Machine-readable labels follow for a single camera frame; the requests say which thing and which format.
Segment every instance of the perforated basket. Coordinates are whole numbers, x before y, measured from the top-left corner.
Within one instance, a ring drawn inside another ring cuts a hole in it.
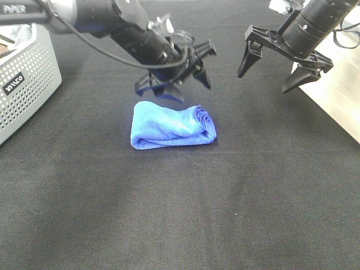
[[[59,87],[61,75],[49,32],[33,24],[31,40],[0,59],[0,145]]]

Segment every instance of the microfiber cloth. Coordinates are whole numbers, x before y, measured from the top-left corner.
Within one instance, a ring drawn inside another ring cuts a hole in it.
[[[174,111],[141,101],[134,107],[131,145],[135,149],[202,145],[212,143],[216,136],[210,115],[200,105]]]

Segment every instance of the white surface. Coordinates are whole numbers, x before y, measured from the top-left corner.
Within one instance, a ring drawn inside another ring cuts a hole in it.
[[[338,37],[345,46],[357,41],[350,34]],[[316,50],[330,57],[334,67],[319,81],[300,88],[360,143],[360,47],[340,48],[330,34]]]
[[[357,6],[346,16],[344,20],[344,27],[360,23],[360,6]],[[360,31],[360,25],[353,28],[354,31]]]

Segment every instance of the folded blue towel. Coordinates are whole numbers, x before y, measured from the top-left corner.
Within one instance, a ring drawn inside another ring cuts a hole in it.
[[[202,145],[212,143],[216,136],[210,115],[200,105],[174,111],[141,101],[134,107],[131,145],[136,149]]]

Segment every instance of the cable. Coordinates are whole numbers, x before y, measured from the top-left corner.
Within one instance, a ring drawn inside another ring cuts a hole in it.
[[[50,3],[45,3],[43,0],[34,0],[36,1],[41,7],[43,7],[46,11],[46,13],[50,14],[51,16],[55,17],[56,19],[58,19],[61,23],[63,23],[67,28],[69,28],[69,30],[75,34],[78,38],[80,38],[84,43],[88,44],[91,48],[93,48],[94,50],[96,50],[97,52],[113,59],[116,61],[121,62],[122,64],[126,64],[129,66],[132,66],[134,68],[140,68],[140,69],[167,69],[167,68],[174,68],[177,66],[181,66],[183,65],[185,62],[187,62],[186,59],[186,54],[184,53],[183,58],[180,61],[171,63],[171,64],[166,64],[166,65],[142,65],[142,64],[137,64],[137,63],[133,63],[130,62],[128,60],[125,60],[119,56],[113,55],[110,52],[105,51],[104,49],[98,47],[97,45],[95,45],[94,43],[92,43],[89,39],[87,39],[83,34],[81,34],[80,32],[78,32],[69,22],[67,22],[66,20],[64,20],[63,18],[59,17],[58,14],[56,14],[51,6]]]
[[[353,28],[359,26],[359,25],[360,25],[360,22],[357,23],[357,24],[353,24],[353,25],[347,26],[347,27],[345,27],[345,28],[343,27],[343,23],[344,23],[344,21],[342,21],[342,22],[340,23],[340,29],[334,29],[334,30],[332,31],[333,34],[334,34],[334,42],[335,42],[335,44],[336,44],[337,46],[339,46],[340,48],[345,48],[345,49],[355,49],[355,48],[357,48],[357,47],[360,45],[360,32],[359,32],[359,31],[348,31],[348,30],[353,29]],[[340,42],[338,41],[338,38],[337,38],[337,36],[336,36],[336,33],[337,33],[337,32],[354,33],[354,34],[358,35],[358,36],[359,36],[359,42],[358,42],[358,44],[356,44],[356,45],[353,46],[353,47],[347,47],[347,46],[344,46],[344,45],[340,44]]]

